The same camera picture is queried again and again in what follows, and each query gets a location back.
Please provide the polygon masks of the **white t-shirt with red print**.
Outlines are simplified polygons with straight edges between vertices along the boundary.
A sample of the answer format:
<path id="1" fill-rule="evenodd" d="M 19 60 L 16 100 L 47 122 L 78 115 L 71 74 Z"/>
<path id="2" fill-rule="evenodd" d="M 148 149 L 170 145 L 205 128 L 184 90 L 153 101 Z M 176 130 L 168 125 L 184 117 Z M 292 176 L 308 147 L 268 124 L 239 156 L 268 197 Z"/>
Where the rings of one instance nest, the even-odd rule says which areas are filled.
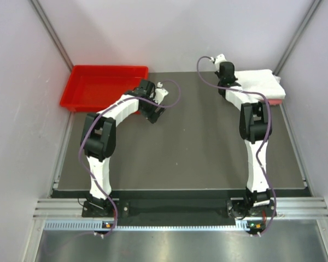
<path id="1" fill-rule="evenodd" d="M 281 77 L 270 69 L 236 71 L 235 77 L 244 91 L 261 93 L 270 100 L 283 100 L 286 96 Z"/>

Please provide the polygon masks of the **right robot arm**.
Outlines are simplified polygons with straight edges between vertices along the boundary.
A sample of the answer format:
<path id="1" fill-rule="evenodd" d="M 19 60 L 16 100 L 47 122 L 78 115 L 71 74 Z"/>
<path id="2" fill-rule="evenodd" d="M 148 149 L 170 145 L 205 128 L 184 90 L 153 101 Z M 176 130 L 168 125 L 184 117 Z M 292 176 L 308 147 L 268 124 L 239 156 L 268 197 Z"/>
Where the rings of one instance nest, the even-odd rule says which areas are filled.
<path id="1" fill-rule="evenodd" d="M 248 180 L 244 197 L 246 214 L 257 216 L 271 202 L 266 175 L 266 149 L 272 132 L 270 104 L 260 88 L 245 89 L 237 82 L 232 62 L 216 62 L 219 94 L 240 110 L 239 133 L 248 156 Z"/>

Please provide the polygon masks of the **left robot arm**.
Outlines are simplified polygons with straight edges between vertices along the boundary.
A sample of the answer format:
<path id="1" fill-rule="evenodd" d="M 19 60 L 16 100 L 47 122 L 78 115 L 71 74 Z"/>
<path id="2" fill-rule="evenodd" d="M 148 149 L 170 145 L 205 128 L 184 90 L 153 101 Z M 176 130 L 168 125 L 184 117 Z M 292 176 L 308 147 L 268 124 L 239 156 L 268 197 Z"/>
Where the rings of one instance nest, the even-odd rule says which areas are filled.
<path id="1" fill-rule="evenodd" d="M 86 115 L 80 146 L 92 173 L 87 200 L 100 216 L 108 216 L 113 210 L 113 203 L 107 198 L 112 192 L 109 163 L 116 148 L 117 126 L 135 112 L 155 123 L 165 111 L 161 103 L 166 95 L 168 91 L 161 82 L 141 80 L 138 87 L 126 91 L 106 109 Z"/>

